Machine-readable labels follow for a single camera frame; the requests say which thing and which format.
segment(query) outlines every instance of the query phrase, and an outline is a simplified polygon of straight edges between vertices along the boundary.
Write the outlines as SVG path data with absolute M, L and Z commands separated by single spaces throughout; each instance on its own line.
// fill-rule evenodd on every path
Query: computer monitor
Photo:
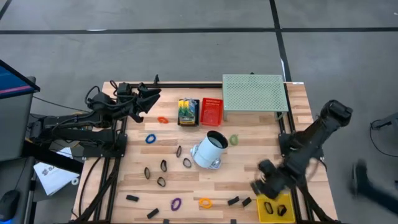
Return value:
M 40 91 L 40 88 L 25 76 L 0 60 L 0 99 Z

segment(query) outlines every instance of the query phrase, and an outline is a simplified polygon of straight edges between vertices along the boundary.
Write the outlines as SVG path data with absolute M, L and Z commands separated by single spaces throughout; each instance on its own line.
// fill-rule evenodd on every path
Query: concrete floor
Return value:
M 0 7 L 5 3 L 0 0 Z M 398 27 L 398 2 L 276 0 L 282 28 Z M 265 0 L 13 0 L 0 30 L 273 27 Z M 369 123 L 398 112 L 397 32 L 283 33 L 292 80 L 305 82 L 313 114 L 330 99 L 354 109 L 351 124 L 324 145 L 339 219 L 397 223 L 398 217 L 347 189 L 351 165 L 368 162 L 369 176 L 398 196 L 398 158 L 375 150 Z M 282 74 L 270 33 L 0 35 L 0 58 L 37 77 L 36 96 L 85 108 L 93 85 L 116 81 L 221 81 L 224 73 Z M 72 111 L 34 100 L 32 112 Z M 397 154 L 396 131 L 374 133 L 380 149 Z M 66 222 L 76 188 L 38 203 L 35 223 Z

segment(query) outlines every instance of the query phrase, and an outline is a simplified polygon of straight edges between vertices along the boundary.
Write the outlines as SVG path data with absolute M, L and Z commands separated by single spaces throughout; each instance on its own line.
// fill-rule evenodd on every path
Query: green perforated board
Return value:
M 282 75 L 223 75 L 224 111 L 288 111 Z

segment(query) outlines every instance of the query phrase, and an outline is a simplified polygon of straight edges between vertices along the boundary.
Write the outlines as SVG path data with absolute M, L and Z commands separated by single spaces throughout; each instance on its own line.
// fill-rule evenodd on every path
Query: orange ring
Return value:
M 208 204 L 208 205 L 204 205 L 204 204 L 203 204 L 204 201 L 207 201 L 209 204 Z M 211 204 L 211 200 L 210 200 L 210 199 L 208 199 L 208 198 L 201 198 L 201 199 L 199 200 L 199 205 L 202 206 L 203 208 L 211 208 L 211 206 L 212 206 L 213 204 Z
M 157 120 L 158 120 L 158 122 L 163 123 L 163 124 L 167 124 L 169 122 L 168 119 L 165 117 L 158 117 Z

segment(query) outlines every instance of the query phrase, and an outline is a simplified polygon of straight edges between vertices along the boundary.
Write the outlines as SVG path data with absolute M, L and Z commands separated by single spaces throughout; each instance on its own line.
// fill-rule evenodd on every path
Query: red basket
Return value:
M 203 125 L 219 126 L 223 119 L 223 100 L 204 98 L 201 103 L 200 122 Z

